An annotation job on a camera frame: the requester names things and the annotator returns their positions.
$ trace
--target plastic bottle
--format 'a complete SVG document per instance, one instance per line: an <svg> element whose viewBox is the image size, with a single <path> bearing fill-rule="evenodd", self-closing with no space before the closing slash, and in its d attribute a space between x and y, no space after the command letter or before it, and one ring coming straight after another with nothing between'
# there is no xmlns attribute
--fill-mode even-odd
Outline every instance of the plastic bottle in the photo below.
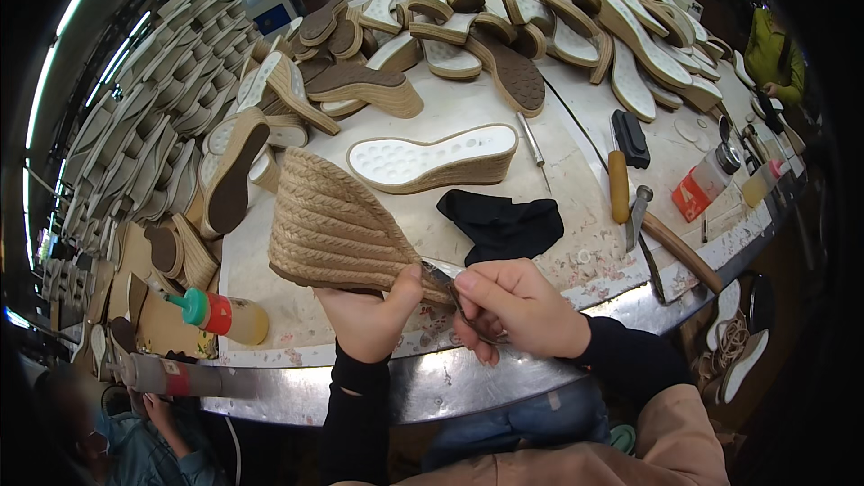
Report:
<svg viewBox="0 0 864 486"><path fill-rule="evenodd" d="M167 299L183 309L183 321L246 345L258 345L270 328L267 312L256 302L223 297L190 287L182 297Z"/></svg>
<svg viewBox="0 0 864 486"><path fill-rule="evenodd" d="M188 364L158 356L127 353L120 356L123 384L140 393L167 396L219 396L222 394L220 369Z"/></svg>
<svg viewBox="0 0 864 486"><path fill-rule="evenodd" d="M741 167L734 146L721 143L708 151L696 167L672 191L672 200L687 221L693 221L722 193Z"/></svg>
<svg viewBox="0 0 864 486"><path fill-rule="evenodd" d="M768 192L774 189L777 181L786 172L789 164L781 162L778 159L772 159L766 164L762 164L758 171L753 173L753 176L741 186L741 193L744 194L744 200L751 208L759 206L762 199L768 195Z"/></svg>

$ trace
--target person's left hand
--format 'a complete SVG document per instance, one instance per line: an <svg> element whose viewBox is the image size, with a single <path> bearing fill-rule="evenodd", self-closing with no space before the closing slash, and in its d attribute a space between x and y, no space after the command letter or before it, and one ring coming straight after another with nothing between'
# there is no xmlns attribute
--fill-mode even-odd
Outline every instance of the person's left hand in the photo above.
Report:
<svg viewBox="0 0 864 486"><path fill-rule="evenodd" d="M408 316L423 299L419 265L403 269L386 299L339 289L314 289L343 351L351 358L381 362L396 347Z"/></svg>
<svg viewBox="0 0 864 486"><path fill-rule="evenodd" d="M776 82L770 82L769 81L769 82L765 83L765 86L762 87L762 90L765 91L765 94L767 94L769 98L776 98L777 97L777 89L779 89L779 88L780 88L780 85L778 85Z"/></svg>

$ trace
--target glue bottle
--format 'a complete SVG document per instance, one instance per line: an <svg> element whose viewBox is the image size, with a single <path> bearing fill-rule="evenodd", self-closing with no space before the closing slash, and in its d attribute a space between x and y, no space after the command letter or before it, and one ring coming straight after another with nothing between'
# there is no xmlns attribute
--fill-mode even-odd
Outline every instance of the glue bottle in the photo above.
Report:
<svg viewBox="0 0 864 486"><path fill-rule="evenodd" d="M766 164L762 164L758 171L753 173L753 176L741 186L741 193L744 194L744 200L751 208L759 206L762 199L768 195L768 192L774 189L780 177L788 170L789 164L780 162L778 159L772 159Z"/></svg>
<svg viewBox="0 0 864 486"><path fill-rule="evenodd" d="M721 142L708 151L696 167L672 191L672 200L687 221L693 221L718 198L732 176L741 167L741 158L734 146Z"/></svg>
<svg viewBox="0 0 864 486"><path fill-rule="evenodd" d="M186 323L237 343L258 345L270 328L267 312L252 300L223 297L194 287L182 297L168 295L167 300L183 309Z"/></svg>

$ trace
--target braided jute rope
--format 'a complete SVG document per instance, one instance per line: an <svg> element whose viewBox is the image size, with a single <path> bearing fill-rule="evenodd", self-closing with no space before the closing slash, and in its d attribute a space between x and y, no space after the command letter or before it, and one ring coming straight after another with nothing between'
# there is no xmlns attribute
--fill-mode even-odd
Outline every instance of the braided jute rope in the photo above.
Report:
<svg viewBox="0 0 864 486"><path fill-rule="evenodd" d="M219 268L219 262L201 242L198 231L183 214L171 216L183 243L183 273L189 286L206 290Z"/></svg>
<svg viewBox="0 0 864 486"><path fill-rule="evenodd" d="M322 157L285 150L268 250L270 268L301 286L389 291L420 255L390 212L351 175ZM451 306L423 276L425 302Z"/></svg>

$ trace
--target hand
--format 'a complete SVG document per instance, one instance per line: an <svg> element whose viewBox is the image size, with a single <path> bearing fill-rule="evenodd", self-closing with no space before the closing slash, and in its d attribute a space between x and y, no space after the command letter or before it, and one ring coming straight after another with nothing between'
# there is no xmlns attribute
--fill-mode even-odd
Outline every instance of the hand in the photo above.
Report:
<svg viewBox="0 0 864 486"><path fill-rule="evenodd" d="M780 88L780 85L778 85L776 82L770 82L769 81L769 82L765 83L765 86L762 87L762 90L765 91L765 94L767 94L767 96L769 98L776 98L777 97L777 89L779 89L779 88Z"/></svg>
<svg viewBox="0 0 864 486"><path fill-rule="evenodd" d="M170 432L173 432L174 414L171 412L171 404L159 398L157 394L147 393L143 397L144 408L147 410L147 416L150 417L150 422L157 427L163 437L167 437Z"/></svg>
<svg viewBox="0 0 864 486"><path fill-rule="evenodd" d="M455 280L465 317L487 334L506 329L513 347L538 356L576 358L591 340L588 319L578 313L531 260L475 263ZM482 342L460 316L453 327L477 358L494 366L498 350Z"/></svg>
<svg viewBox="0 0 864 486"><path fill-rule="evenodd" d="M419 265L409 265L386 299L338 289L315 289L343 351L351 358L381 362L396 347L408 316L423 299Z"/></svg>

